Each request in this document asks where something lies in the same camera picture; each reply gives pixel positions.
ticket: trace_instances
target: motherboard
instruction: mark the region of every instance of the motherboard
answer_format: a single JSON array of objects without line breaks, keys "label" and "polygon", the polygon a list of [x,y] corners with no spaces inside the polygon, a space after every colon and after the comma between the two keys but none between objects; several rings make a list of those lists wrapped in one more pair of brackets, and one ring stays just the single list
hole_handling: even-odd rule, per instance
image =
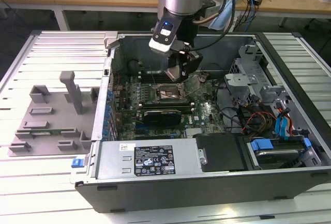
[{"label": "motherboard", "polygon": [[215,80],[202,74],[193,74],[182,83],[142,83],[140,77],[130,77],[114,84],[117,140],[225,132],[215,92]]}]

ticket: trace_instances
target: warning label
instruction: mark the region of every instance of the warning label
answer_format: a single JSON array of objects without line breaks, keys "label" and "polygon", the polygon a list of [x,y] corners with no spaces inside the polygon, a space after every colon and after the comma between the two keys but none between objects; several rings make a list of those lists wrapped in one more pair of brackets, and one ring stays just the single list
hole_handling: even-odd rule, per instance
[{"label": "warning label", "polygon": [[135,147],[134,174],[136,176],[176,174],[172,145]]}]

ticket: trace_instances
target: floor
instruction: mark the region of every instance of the floor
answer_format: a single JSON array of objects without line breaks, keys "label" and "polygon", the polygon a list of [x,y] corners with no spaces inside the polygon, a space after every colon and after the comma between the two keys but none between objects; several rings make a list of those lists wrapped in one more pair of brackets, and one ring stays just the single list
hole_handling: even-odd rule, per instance
[{"label": "floor", "polygon": [[[57,22],[48,10],[14,10],[24,20],[24,24],[13,11],[8,18],[0,20],[0,78],[6,73],[10,64],[24,45],[31,30],[58,30]],[[149,31],[155,25],[155,13],[102,12],[103,22],[99,22],[97,12],[67,11],[67,18],[74,30],[116,30]],[[249,32],[299,32],[317,51],[331,37],[331,22],[316,20],[305,26],[309,19],[288,19],[283,28],[278,26],[279,18],[256,17]],[[320,55],[331,65],[331,42],[325,46]]]}]

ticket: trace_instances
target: power connector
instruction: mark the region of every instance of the power connector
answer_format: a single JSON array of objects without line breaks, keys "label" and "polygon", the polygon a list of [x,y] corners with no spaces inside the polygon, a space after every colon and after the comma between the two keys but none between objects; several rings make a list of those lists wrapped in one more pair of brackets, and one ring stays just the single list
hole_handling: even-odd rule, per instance
[{"label": "power connector", "polygon": [[261,3],[262,3],[262,0],[253,0],[253,4],[254,4],[255,6],[259,6],[259,5],[261,5]]}]

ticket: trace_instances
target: blue release tab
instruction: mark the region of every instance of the blue release tab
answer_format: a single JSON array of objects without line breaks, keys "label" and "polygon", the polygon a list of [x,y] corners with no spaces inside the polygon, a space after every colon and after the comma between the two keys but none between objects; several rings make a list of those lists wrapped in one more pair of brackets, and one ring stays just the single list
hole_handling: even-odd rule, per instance
[{"label": "blue release tab", "polygon": [[84,167],[84,159],[83,158],[74,158],[71,164],[72,168],[83,168]]},{"label": "blue release tab", "polygon": [[308,138],[304,138],[304,144],[306,145],[307,148],[311,147],[311,142]]},{"label": "blue release tab", "polygon": [[274,149],[270,139],[256,139],[250,142],[253,151]]}]

